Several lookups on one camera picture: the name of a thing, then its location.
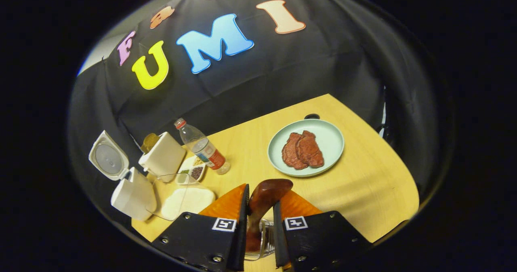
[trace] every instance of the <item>blue letter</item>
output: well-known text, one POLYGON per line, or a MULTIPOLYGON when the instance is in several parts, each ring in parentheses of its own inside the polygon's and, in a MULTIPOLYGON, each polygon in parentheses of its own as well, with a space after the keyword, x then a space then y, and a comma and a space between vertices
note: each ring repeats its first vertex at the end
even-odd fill
POLYGON ((246 40, 235 23, 235 14, 227 14, 214 20, 212 35, 205 36, 196 31, 190 31, 176 40, 177 45, 183 45, 192 61, 192 73, 197 74, 210 66, 210 60, 203 59, 200 51, 219 61, 222 58, 222 44, 225 42, 225 54, 236 55, 253 47, 252 40, 246 40))

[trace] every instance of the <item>black cloth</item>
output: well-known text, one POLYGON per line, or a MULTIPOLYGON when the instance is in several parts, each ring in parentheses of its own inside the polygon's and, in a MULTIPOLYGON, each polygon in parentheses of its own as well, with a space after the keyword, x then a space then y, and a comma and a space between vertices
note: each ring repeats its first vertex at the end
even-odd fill
POLYGON ((269 0, 172 0, 164 7, 170 5, 174 14, 157 28, 149 28, 155 12, 135 25, 131 55, 122 66, 114 49, 77 77, 69 109, 70 159, 81 187, 109 220, 131 229, 129 218, 109 203, 118 181, 106 178, 87 158, 103 130, 124 149, 129 167, 142 171, 137 144, 149 133, 164 131, 180 141, 173 125, 178 117, 209 135, 326 93, 373 128, 381 124, 385 93, 390 95, 387 108, 399 131, 395 150, 420 196, 429 189, 439 164, 431 83, 437 77, 412 36, 364 0, 285 0, 289 12, 307 27, 281 35, 271 17, 255 8, 264 1, 269 0), (231 13, 255 46, 237 55, 223 54, 205 71, 192 74, 192 63, 176 40, 191 30, 209 35, 212 22, 231 13), (157 64, 147 51, 159 40, 164 41, 170 69, 162 84, 145 90, 131 66, 146 55, 148 70, 155 73, 157 64))

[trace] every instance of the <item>steak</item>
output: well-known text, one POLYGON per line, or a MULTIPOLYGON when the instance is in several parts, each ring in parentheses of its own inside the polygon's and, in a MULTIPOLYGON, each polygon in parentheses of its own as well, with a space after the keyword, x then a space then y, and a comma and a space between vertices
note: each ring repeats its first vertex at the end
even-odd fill
POLYGON ((294 167, 294 169, 302 170, 308 167, 307 164, 300 161, 296 154, 296 143, 301 139, 301 135, 297 133, 291 133, 289 135, 288 142, 282 148, 282 160, 289 167, 294 167))
POLYGON ((303 131, 301 138, 296 143, 296 154, 301 162, 313 168, 323 166, 323 154, 316 143, 316 135, 303 131))

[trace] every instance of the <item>water bottle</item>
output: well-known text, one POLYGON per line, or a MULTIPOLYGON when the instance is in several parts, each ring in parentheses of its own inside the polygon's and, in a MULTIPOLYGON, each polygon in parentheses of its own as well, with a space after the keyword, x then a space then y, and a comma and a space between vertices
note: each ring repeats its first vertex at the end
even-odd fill
POLYGON ((229 162, 200 130, 187 124, 182 118, 176 120, 174 125, 179 130, 179 136, 183 143, 201 161, 215 170, 217 174, 228 172, 230 168, 229 162))

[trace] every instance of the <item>light blue plate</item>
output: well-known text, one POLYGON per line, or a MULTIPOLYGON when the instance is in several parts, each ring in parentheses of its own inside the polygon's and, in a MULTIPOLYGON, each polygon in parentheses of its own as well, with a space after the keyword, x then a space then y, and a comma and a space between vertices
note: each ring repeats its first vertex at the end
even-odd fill
POLYGON ((320 174, 332 167, 343 154, 345 139, 341 131, 330 122, 321 119, 304 119, 285 126, 279 130, 269 142, 267 156, 273 166, 280 172, 293 177, 308 177, 320 174), (307 167, 296 170, 282 160, 282 148, 287 143, 291 133, 302 134, 309 131, 316 135, 316 143, 323 153, 325 164, 319 168, 307 167))

